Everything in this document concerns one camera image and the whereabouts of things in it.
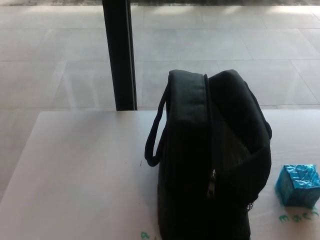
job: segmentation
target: tiled floor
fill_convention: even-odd
[[[131,12],[140,109],[172,69],[235,69],[263,108],[320,108],[320,7]],[[0,199],[39,112],[114,109],[101,6],[0,7]]]

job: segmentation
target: dark strip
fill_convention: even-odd
[[[130,0],[102,0],[117,111],[137,110]]]

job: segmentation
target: black bag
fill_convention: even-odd
[[[166,103],[166,124],[153,156]],[[159,165],[163,240],[249,240],[248,211],[267,183],[272,130],[234,70],[170,71],[145,145]]]

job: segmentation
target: shiny blue wrapping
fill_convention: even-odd
[[[316,166],[284,165],[276,190],[284,206],[312,208],[320,198],[320,179]]]

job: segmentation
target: zipper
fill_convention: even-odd
[[[209,186],[208,186],[208,192],[207,192],[208,198],[213,198],[215,196],[216,176],[217,176],[216,170],[213,170],[209,180]]]
[[[211,172],[209,177],[209,184],[207,190],[207,197],[213,198],[215,196],[215,188],[216,188],[216,178],[217,172],[215,170],[215,165],[213,161],[213,150],[212,150],[212,134],[213,134],[213,117],[212,117],[212,106],[211,106],[211,96],[210,96],[210,88],[209,88],[209,79],[205,74],[204,76],[204,85],[205,85],[205,95],[206,95],[206,106],[207,106],[207,117],[208,117],[208,125],[209,125],[209,149],[210,149],[210,159],[211,159]]]

